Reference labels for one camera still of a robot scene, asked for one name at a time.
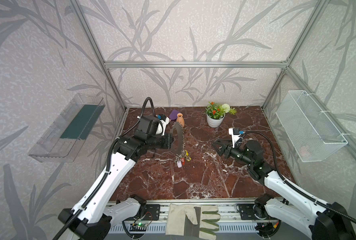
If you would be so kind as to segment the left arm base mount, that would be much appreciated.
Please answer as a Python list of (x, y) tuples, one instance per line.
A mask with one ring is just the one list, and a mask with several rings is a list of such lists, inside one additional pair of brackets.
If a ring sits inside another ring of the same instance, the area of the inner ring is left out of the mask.
[(141, 205), (135, 218), (142, 221), (158, 221), (160, 207), (161, 205), (159, 204)]

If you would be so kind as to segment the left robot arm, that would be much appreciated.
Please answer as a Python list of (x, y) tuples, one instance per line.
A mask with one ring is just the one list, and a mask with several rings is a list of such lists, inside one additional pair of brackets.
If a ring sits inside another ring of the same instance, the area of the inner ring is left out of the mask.
[(54, 239), (59, 239), (66, 230), (71, 230), (82, 240), (103, 240), (112, 225), (116, 225), (138, 215), (146, 201), (133, 196), (108, 208), (113, 193), (149, 150), (169, 150), (174, 141), (172, 134), (166, 133), (169, 118), (153, 113), (140, 115), (132, 126), (133, 136), (127, 132), (117, 137), (111, 144), (106, 167), (87, 193), (71, 209), (63, 209), (58, 219), (64, 224)]

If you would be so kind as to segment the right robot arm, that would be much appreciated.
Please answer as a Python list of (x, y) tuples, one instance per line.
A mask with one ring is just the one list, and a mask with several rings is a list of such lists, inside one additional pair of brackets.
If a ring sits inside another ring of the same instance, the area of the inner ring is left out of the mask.
[(334, 202), (330, 204), (292, 183), (278, 169), (278, 163), (269, 165), (264, 159), (264, 149), (258, 141), (241, 143), (248, 132), (230, 128), (231, 140), (218, 139), (212, 146), (219, 156), (233, 158), (248, 167), (250, 176), (263, 186), (281, 195), (289, 204), (270, 195), (256, 199), (256, 205), (267, 216), (278, 219), (299, 230), (311, 240), (355, 240), (353, 225), (356, 219), (346, 209)]

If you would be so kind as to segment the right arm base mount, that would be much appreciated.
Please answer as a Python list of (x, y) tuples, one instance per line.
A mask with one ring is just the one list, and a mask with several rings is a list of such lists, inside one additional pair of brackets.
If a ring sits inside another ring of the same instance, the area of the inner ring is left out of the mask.
[(236, 210), (240, 214), (241, 220), (257, 220), (255, 216), (254, 204), (237, 204)]

